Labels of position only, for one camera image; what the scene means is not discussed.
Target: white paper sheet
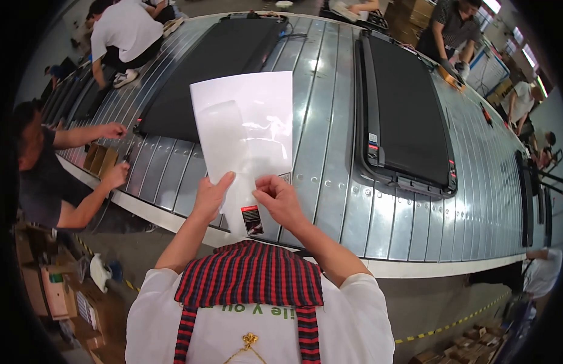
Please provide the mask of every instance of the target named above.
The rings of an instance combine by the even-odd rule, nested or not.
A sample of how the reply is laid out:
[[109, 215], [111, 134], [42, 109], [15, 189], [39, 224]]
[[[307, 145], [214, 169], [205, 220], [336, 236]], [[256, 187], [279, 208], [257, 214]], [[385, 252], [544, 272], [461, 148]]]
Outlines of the white paper sheet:
[[[211, 182], [228, 171], [236, 173], [221, 208], [231, 233], [262, 234], [262, 225], [247, 221], [252, 213], [247, 207], [258, 205], [251, 194], [255, 179], [291, 172], [292, 72], [203, 81], [190, 85], [190, 95]], [[262, 220], [267, 213], [259, 207]]]

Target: warning label sticker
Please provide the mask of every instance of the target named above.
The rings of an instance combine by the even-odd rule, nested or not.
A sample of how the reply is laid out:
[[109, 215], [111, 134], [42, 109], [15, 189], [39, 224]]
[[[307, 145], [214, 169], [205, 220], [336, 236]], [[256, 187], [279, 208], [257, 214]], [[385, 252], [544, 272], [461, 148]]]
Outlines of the warning label sticker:
[[257, 205], [242, 207], [241, 214], [243, 215], [243, 222], [245, 223], [248, 237], [263, 234], [263, 224], [261, 223], [261, 216], [259, 215]]
[[281, 177], [286, 183], [291, 185], [291, 172], [280, 174], [278, 177]]

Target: black hair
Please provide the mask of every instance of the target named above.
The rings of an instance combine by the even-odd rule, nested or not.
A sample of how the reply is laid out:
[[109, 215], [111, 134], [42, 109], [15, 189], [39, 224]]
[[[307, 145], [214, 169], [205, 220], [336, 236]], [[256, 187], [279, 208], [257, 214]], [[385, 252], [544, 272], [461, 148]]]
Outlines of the black hair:
[[476, 8], [480, 9], [482, 6], [482, 0], [466, 0], [468, 4], [471, 6], [475, 6]]
[[553, 146], [556, 143], [556, 135], [553, 132], [548, 132], [548, 143]]
[[23, 131], [34, 119], [37, 111], [36, 105], [32, 101], [24, 101], [16, 105], [10, 117], [10, 137], [15, 141], [19, 155], [24, 152]]
[[42, 100], [42, 98], [33, 98], [32, 99], [32, 105], [34, 107], [34, 109], [36, 111], [38, 111], [39, 113], [42, 112], [42, 107], [45, 105], [44, 101]]
[[102, 14], [110, 5], [113, 5], [113, 0], [95, 0], [89, 6], [89, 15]]

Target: qr code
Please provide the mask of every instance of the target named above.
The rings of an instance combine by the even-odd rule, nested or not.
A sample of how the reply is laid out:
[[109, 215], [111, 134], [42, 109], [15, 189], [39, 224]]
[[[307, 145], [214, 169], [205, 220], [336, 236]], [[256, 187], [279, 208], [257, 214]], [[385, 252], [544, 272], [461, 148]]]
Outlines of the qr code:
[[285, 180], [286, 183], [291, 185], [291, 172], [280, 174], [279, 177], [281, 177], [283, 180]]

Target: red label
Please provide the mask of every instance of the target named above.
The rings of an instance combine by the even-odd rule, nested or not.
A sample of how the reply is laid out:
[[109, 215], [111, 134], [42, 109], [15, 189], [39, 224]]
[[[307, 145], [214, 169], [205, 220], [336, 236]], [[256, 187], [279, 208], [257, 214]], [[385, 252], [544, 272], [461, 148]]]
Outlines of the red label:
[[242, 207], [241, 208], [241, 212], [244, 213], [245, 211], [253, 211], [258, 209], [257, 205], [255, 206], [247, 206], [247, 207]]

